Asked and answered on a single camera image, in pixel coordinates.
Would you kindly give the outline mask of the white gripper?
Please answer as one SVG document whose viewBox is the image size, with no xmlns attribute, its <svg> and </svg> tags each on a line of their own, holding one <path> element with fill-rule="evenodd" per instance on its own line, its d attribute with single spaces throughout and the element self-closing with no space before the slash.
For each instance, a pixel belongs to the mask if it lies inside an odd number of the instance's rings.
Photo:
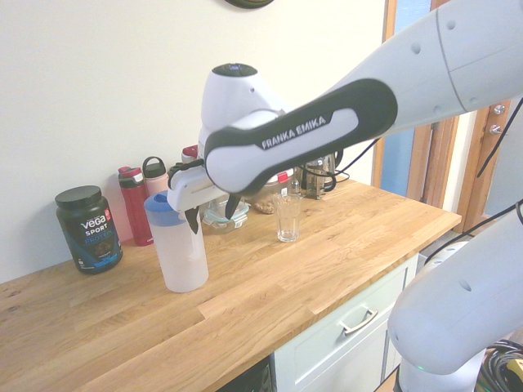
<svg viewBox="0 0 523 392">
<path fill-rule="evenodd" d="M 209 179 L 204 167 L 192 167 L 177 171 L 172 176 L 167 200 L 174 211 L 185 213 L 190 229 L 197 235 L 200 229 L 199 206 L 224 195 L 226 193 Z M 240 201 L 240 195 L 229 194 L 226 203 L 227 220 L 232 219 Z"/>
</svg>

